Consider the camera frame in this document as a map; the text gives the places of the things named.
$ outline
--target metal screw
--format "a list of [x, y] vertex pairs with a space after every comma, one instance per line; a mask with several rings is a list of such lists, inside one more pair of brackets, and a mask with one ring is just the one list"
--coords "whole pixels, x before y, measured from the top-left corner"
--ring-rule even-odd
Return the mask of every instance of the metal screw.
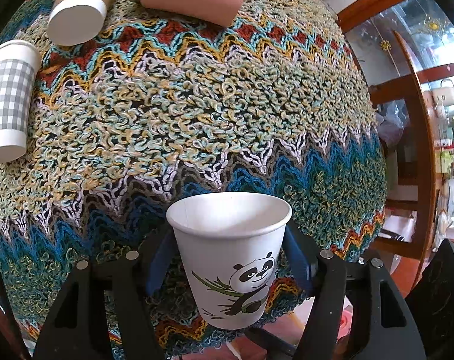
[[79, 261], [79, 262], [77, 263], [77, 265], [76, 265], [77, 269], [80, 269], [80, 270], [85, 269], [85, 268], [87, 268], [88, 266], [89, 266], [89, 262], [86, 261], [86, 260], [84, 260], [84, 259], [82, 259], [81, 261]]
[[381, 259], [372, 259], [371, 263], [376, 268], [382, 268], [384, 266], [384, 263]]
[[333, 257], [333, 252], [329, 249], [322, 249], [320, 251], [320, 256], [330, 260]]
[[137, 252], [135, 250], [128, 251], [125, 254], [125, 258], [129, 259], [129, 260], [135, 260], [135, 259], [137, 259], [137, 257], [139, 257], [139, 252]]

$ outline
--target colorful woven fabric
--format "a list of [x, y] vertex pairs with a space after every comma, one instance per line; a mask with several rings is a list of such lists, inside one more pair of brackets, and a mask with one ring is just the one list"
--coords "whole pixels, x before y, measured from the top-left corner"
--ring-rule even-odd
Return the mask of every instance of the colorful woven fabric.
[[[174, 201], [254, 191], [287, 200], [303, 232], [354, 260], [384, 221], [384, 160], [367, 87], [319, 0], [245, 0], [230, 28], [114, 0], [75, 47], [27, 0], [0, 36], [42, 52], [27, 154], [0, 165], [0, 266], [35, 338], [80, 257], [138, 247]], [[305, 299], [281, 255], [259, 325]], [[111, 299], [113, 351], [122, 348]], [[167, 356], [242, 331], [203, 321], [180, 257], [147, 299]]]

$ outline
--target gray checkered pattern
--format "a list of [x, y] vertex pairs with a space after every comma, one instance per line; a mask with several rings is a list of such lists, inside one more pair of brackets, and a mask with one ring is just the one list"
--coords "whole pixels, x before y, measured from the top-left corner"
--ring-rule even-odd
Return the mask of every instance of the gray checkered pattern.
[[29, 105], [36, 72], [24, 61], [0, 62], [0, 130], [5, 128], [27, 133]]

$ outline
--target wooden door frame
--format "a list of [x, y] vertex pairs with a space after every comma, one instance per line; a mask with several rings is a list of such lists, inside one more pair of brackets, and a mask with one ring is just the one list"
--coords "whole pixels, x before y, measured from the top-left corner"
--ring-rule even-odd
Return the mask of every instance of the wooden door frame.
[[405, 0], [357, 0], [338, 13], [342, 33], [349, 32], [372, 16]]

